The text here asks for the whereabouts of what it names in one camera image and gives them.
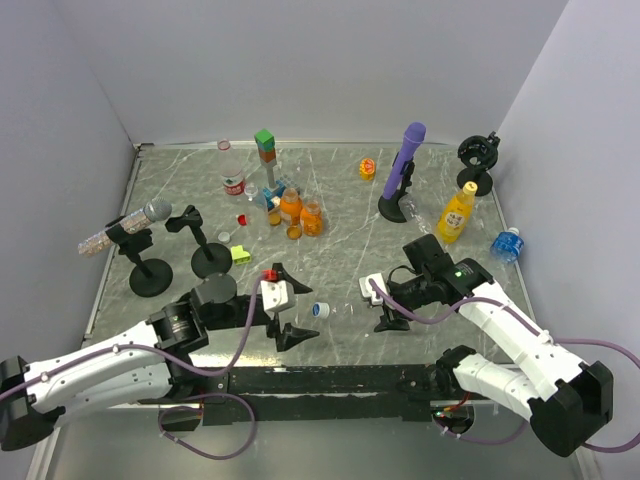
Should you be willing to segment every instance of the yellow juice bottle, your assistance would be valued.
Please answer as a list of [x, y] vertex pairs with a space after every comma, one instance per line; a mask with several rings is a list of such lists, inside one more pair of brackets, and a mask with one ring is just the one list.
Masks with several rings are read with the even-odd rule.
[[442, 212], [438, 222], [438, 233], [444, 243], [455, 242], [467, 226], [477, 191], [478, 185], [475, 182], [465, 183], [462, 190], [456, 193]]

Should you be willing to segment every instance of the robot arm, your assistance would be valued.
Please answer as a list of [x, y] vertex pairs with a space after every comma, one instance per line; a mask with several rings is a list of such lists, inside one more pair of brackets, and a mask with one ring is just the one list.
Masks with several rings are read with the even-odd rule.
[[[318, 332], [286, 324], [278, 314], [295, 306], [296, 294], [310, 288], [274, 264], [260, 282], [252, 326], [266, 326], [278, 351], [288, 350]], [[0, 363], [0, 443], [11, 451], [33, 445], [54, 428], [87, 413], [147, 399], [179, 400], [191, 393], [193, 377], [163, 357], [145, 350], [125, 350], [135, 344], [170, 353], [191, 363], [189, 353], [206, 346], [207, 330], [244, 327], [250, 295], [237, 295], [235, 280], [214, 274], [129, 330], [63, 357], [27, 364], [14, 357]], [[84, 359], [87, 355], [93, 358]], [[69, 366], [50, 375], [60, 366]], [[7, 398], [3, 394], [24, 382], [33, 384]]]
[[[611, 420], [613, 376], [602, 363], [588, 365], [555, 344], [486, 270], [472, 259], [454, 264], [433, 235], [406, 245], [404, 251], [416, 278], [402, 284], [389, 281], [385, 286], [379, 283], [380, 274], [365, 277], [360, 282], [363, 297], [372, 304], [380, 301], [373, 280], [409, 311], [434, 301], [459, 305], [458, 313], [491, 337], [519, 367], [507, 369], [459, 346], [436, 363], [455, 387], [513, 410], [531, 423], [547, 448], [561, 456], [573, 453]], [[383, 308], [376, 331], [408, 330], [410, 318], [392, 307]]]

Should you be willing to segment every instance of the red object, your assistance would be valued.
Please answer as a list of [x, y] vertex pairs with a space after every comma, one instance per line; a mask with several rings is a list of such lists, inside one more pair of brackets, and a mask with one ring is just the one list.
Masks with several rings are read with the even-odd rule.
[[278, 281], [278, 273], [275, 270], [265, 270], [264, 279], [267, 282], [277, 282]]

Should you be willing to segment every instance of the marble tabletop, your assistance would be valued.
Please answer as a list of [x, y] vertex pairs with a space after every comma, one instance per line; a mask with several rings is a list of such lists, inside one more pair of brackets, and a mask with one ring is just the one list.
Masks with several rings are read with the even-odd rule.
[[[410, 332], [374, 333], [380, 308], [368, 307], [360, 297], [358, 278], [408, 264], [402, 246], [424, 233], [413, 221], [394, 224], [380, 216], [377, 201], [382, 193], [398, 146], [393, 145], [287, 145], [277, 148], [282, 172], [302, 187], [303, 197], [316, 197], [322, 205], [325, 231], [319, 237], [303, 236], [292, 241], [284, 225], [267, 229], [262, 237], [240, 227], [236, 215], [244, 206], [223, 191], [220, 168], [223, 158], [242, 163], [250, 181], [266, 183], [255, 145], [241, 145], [230, 152], [213, 148], [143, 147], [139, 169], [133, 183], [128, 212], [162, 195], [173, 204], [174, 215], [195, 205], [204, 218], [203, 232], [216, 241], [220, 232], [231, 233], [230, 245], [243, 245], [252, 261], [233, 266], [230, 274], [239, 293], [249, 293], [258, 273], [273, 262], [285, 268], [313, 293], [298, 296], [295, 308], [281, 314], [281, 323], [292, 322], [301, 328], [320, 332], [320, 336], [291, 349], [276, 353], [274, 341], [266, 338], [263, 327], [253, 328], [238, 365], [372, 365], [430, 363], [447, 348], [467, 345], [487, 358], [508, 362], [508, 358], [477, 327], [455, 314], [434, 326], [412, 323]], [[367, 182], [358, 175], [360, 161], [373, 158], [377, 174]], [[415, 155], [415, 173], [411, 193], [422, 205], [425, 217], [422, 230], [431, 230], [446, 202], [457, 190], [456, 175], [462, 163], [452, 147], [423, 146]], [[525, 292], [516, 268], [505, 266], [489, 255], [493, 239], [503, 229], [496, 200], [492, 194], [477, 199], [475, 211], [460, 239], [446, 247], [454, 261], [476, 259], [507, 294], [525, 312], [529, 312]], [[124, 257], [113, 259], [102, 292], [91, 343], [107, 339], [148, 315], [160, 310], [198, 285], [191, 271], [191, 255], [197, 248], [188, 229], [168, 233], [162, 224], [152, 226], [154, 246], [142, 258], [161, 258], [173, 268], [173, 283], [155, 298], [141, 298], [129, 289], [128, 277], [133, 265]], [[409, 274], [397, 272], [399, 280]], [[331, 315], [316, 319], [311, 314], [314, 302], [327, 302]], [[443, 306], [429, 305], [418, 310], [433, 316]], [[240, 330], [209, 333], [209, 345], [191, 354], [198, 366], [226, 365], [236, 350]]]

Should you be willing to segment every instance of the microphone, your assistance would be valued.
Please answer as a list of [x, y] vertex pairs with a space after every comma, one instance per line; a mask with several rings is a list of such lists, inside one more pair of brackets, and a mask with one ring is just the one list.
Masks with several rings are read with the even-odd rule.
[[407, 130], [404, 132], [404, 138], [402, 139], [402, 148], [396, 155], [396, 159], [393, 162], [393, 168], [387, 179], [387, 183], [384, 185], [382, 192], [382, 198], [385, 200], [391, 200], [391, 197], [396, 193], [398, 185], [402, 180], [402, 176], [406, 171], [406, 165], [413, 159], [413, 154], [418, 147], [424, 141], [424, 137], [427, 134], [427, 127], [420, 122], [413, 122]]
[[[130, 213], [118, 223], [127, 233], [136, 233], [154, 222], [166, 220], [171, 215], [171, 204], [162, 197], [156, 197], [140, 210]], [[93, 257], [113, 245], [107, 236], [107, 229], [96, 233], [78, 244], [78, 253]]]

